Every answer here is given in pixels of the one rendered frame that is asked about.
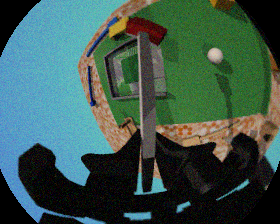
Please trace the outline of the white golf ball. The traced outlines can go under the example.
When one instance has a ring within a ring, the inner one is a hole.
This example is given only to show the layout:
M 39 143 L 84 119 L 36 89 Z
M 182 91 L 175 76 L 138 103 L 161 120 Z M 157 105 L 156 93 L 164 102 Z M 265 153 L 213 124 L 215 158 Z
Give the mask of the white golf ball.
M 208 51 L 208 59 L 209 61 L 211 61 L 211 63 L 217 64 L 220 63 L 220 61 L 222 61 L 222 59 L 224 59 L 224 53 L 222 53 L 222 51 L 220 51 L 220 48 L 216 49 L 216 47 L 209 49 Z

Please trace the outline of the red putter with grey shaft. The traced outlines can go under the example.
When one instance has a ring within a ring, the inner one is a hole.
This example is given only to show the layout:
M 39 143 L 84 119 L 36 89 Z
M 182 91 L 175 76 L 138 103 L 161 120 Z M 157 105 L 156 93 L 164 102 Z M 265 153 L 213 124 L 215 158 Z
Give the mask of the red putter with grey shaft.
M 141 125 L 141 188 L 143 193 L 151 192 L 153 183 L 153 165 L 156 149 L 156 108 L 155 75 L 151 45 L 157 48 L 168 28 L 148 22 L 148 19 L 131 18 L 127 22 L 125 34 L 137 37 L 139 45 L 139 80 L 140 80 L 140 125 Z

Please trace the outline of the brown cube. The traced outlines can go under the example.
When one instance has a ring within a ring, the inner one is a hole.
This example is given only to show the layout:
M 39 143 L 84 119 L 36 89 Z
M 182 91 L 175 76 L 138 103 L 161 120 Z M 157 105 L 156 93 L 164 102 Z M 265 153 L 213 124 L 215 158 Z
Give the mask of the brown cube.
M 280 132 L 280 127 L 276 127 L 276 124 L 272 124 L 272 121 L 265 121 L 262 123 L 262 129 L 260 129 L 261 137 L 265 137 L 265 141 L 272 141 L 273 137 L 277 136 L 277 132 Z

